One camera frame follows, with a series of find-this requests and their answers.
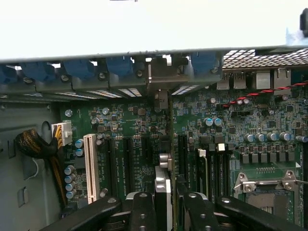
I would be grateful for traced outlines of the CPU socket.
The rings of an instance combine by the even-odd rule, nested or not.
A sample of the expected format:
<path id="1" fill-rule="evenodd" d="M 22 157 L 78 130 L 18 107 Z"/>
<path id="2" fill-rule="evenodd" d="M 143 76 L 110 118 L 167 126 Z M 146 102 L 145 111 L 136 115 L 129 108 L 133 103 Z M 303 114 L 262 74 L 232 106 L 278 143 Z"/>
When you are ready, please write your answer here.
<path id="1" fill-rule="evenodd" d="M 300 190 L 295 173 L 273 179 L 249 179 L 240 172 L 232 189 L 233 197 L 265 212 L 299 223 Z"/>

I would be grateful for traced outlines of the short black expansion slot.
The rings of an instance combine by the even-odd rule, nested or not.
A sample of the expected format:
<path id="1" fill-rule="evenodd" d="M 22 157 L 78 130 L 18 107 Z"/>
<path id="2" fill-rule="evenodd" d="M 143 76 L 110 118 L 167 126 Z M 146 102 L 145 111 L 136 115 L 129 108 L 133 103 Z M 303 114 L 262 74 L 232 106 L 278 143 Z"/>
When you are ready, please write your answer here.
<path id="1" fill-rule="evenodd" d="M 152 144 L 148 136 L 142 136 L 141 138 L 141 154 L 146 160 L 152 158 Z"/>

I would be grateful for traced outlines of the white expansion slot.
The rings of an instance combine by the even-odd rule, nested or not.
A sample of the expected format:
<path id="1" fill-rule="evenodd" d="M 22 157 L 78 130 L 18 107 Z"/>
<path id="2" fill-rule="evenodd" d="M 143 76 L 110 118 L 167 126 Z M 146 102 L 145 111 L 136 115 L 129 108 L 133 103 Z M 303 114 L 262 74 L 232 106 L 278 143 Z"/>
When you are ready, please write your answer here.
<path id="1" fill-rule="evenodd" d="M 87 198 L 88 204 L 91 204 L 97 201 L 100 196 L 96 135 L 87 134 L 83 136 L 83 141 L 88 193 Z"/>

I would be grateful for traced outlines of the green motherboard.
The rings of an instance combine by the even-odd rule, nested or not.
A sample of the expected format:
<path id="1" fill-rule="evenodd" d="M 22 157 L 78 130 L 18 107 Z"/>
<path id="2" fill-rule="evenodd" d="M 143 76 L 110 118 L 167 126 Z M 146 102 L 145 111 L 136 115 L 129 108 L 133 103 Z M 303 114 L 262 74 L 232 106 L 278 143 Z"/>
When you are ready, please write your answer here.
<path id="1" fill-rule="evenodd" d="M 308 87 L 287 90 L 286 95 L 265 93 L 238 100 L 245 93 L 230 87 L 205 89 L 173 97 L 176 175 L 179 174 L 178 135 L 187 135 L 186 180 L 191 190 L 211 199 L 232 195 L 237 176 L 273 179 L 292 170 L 308 179 L 307 145 L 297 136 L 308 135 Z M 134 190 L 144 189 L 154 178 L 159 164 L 161 140 L 165 135 L 166 113 L 156 112 L 144 98 L 96 100 L 66 104 L 61 118 L 72 124 L 73 143 L 64 148 L 69 165 L 65 195 L 78 206 L 87 204 L 87 181 L 83 136 L 96 135 L 100 194 L 110 191 L 105 139 L 114 140 L 117 195 L 126 196 L 123 138 L 133 145 Z M 142 136 L 150 137 L 152 158 L 141 154 Z M 308 191 L 300 190 L 300 226 L 308 227 Z"/>

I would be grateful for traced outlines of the open black PC case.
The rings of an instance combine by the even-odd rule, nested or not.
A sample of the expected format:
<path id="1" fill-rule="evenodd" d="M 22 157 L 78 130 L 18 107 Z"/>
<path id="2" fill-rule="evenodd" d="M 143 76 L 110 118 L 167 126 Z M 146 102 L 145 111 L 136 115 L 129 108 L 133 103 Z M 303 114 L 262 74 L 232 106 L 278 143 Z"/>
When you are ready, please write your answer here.
<path id="1" fill-rule="evenodd" d="M 238 100 L 265 93 L 286 95 L 287 90 L 308 87 L 308 47 L 290 49 L 237 49 L 170 54 L 113 55 L 101 58 L 57 59 L 50 62 L 0 64 L 0 231 L 42 231 L 52 223 L 89 205 L 68 201 L 65 192 L 69 165 L 64 148 L 73 143 L 72 124 L 61 118 L 66 104 L 113 98 L 144 98 L 148 92 L 148 64 L 156 57 L 181 66 L 186 82 L 172 93 L 188 95 L 205 89 L 245 90 Z M 156 213 L 154 178 L 124 197 L 123 211 L 134 193 L 151 193 Z M 190 231 L 184 211 L 186 180 L 176 175 L 176 230 Z"/>

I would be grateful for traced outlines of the black plastic block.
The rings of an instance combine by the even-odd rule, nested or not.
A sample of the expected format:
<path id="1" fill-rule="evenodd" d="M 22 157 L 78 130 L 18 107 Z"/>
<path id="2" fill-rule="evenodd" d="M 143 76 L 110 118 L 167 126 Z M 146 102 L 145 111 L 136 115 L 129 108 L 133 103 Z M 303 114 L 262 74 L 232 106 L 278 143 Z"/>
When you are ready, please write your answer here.
<path id="1" fill-rule="evenodd" d="M 308 8 L 305 8 L 300 15 L 300 30 L 305 38 L 308 38 Z"/>

